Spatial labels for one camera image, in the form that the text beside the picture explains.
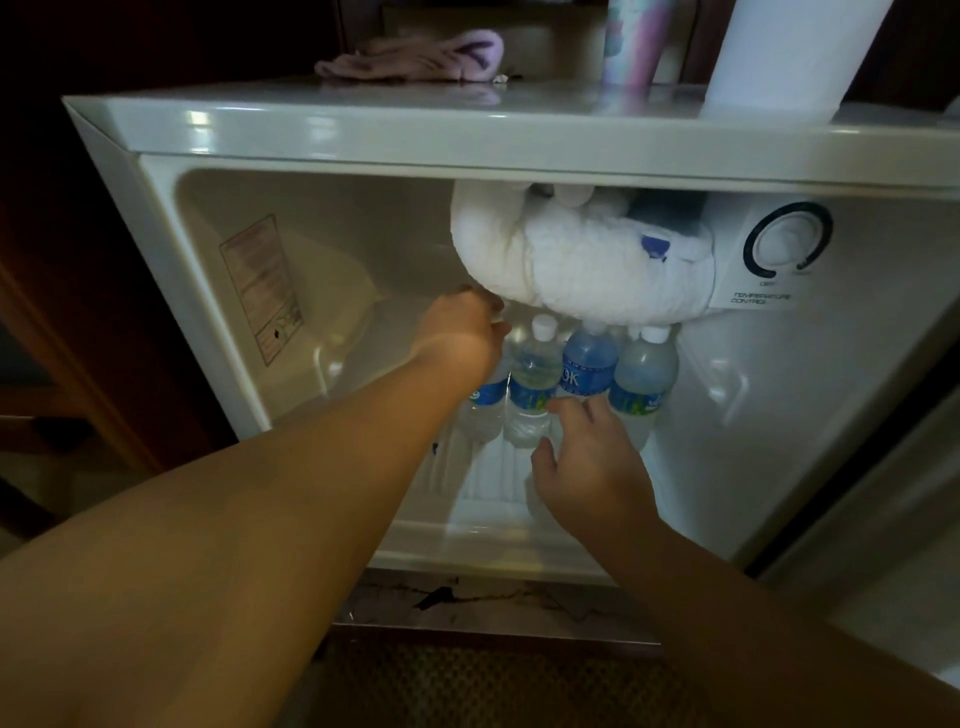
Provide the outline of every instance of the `warning sticker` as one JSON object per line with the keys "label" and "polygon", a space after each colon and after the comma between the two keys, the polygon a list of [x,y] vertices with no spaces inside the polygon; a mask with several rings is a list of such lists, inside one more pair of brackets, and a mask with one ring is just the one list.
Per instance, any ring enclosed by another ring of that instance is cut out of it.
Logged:
{"label": "warning sticker", "polygon": [[303,323],[276,217],[268,215],[237,233],[220,246],[220,253],[269,366]]}

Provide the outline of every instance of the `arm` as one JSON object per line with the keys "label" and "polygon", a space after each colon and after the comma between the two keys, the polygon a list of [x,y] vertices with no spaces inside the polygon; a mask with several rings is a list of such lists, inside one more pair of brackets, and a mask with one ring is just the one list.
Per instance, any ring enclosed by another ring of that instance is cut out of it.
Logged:
{"label": "arm", "polygon": [[960,693],[794,612],[657,514],[606,399],[553,400],[564,446],[534,451],[540,497],[643,604],[677,667],[737,726],[960,724]]}
{"label": "arm", "polygon": [[370,386],[0,562],[4,724],[269,724],[431,439],[499,360],[499,307],[440,298],[410,360]]}

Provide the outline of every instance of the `hand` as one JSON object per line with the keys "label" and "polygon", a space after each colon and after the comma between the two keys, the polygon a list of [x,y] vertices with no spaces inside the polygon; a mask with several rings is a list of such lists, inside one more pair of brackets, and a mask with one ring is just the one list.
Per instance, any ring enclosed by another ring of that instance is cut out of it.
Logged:
{"label": "hand", "polygon": [[605,396],[550,400],[547,409],[560,417],[564,445],[558,462],[540,440],[534,484],[557,522],[603,563],[610,546],[661,524],[650,476]]}
{"label": "hand", "polygon": [[483,288],[465,286],[440,296],[423,314],[411,348],[413,360],[430,362],[464,397],[492,374],[503,355],[503,337],[510,324],[492,322],[503,302]]}

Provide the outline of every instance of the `refrigerator top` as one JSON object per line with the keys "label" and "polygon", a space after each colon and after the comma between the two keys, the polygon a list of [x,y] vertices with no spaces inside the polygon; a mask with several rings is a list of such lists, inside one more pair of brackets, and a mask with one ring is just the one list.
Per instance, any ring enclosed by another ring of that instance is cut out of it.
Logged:
{"label": "refrigerator top", "polygon": [[829,121],[712,109],[702,86],[646,98],[579,82],[251,84],[72,96],[140,154],[960,190],[960,127],[845,105]]}

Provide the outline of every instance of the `pink cloth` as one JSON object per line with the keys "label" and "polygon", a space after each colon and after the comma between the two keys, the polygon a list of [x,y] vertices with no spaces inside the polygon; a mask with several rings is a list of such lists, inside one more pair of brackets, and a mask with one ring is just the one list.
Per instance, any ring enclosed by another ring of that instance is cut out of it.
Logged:
{"label": "pink cloth", "polygon": [[318,61],[325,78],[376,81],[491,81],[503,60],[503,38],[494,31],[466,31],[450,40],[374,38],[334,61]]}

